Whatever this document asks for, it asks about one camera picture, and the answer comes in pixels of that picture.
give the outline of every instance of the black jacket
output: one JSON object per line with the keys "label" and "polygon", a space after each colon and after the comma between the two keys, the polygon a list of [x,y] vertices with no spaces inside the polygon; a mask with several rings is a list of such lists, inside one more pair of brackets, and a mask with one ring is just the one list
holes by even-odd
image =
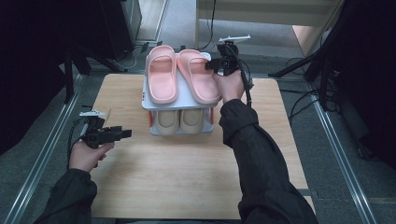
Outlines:
{"label": "black jacket", "polygon": [[[259,126],[256,111],[240,100],[220,110],[223,143],[233,149],[243,193],[238,204],[244,223],[318,223],[305,198],[289,182],[285,160]],[[43,215],[35,223],[91,223],[96,185],[91,176],[69,170],[56,183]]]}

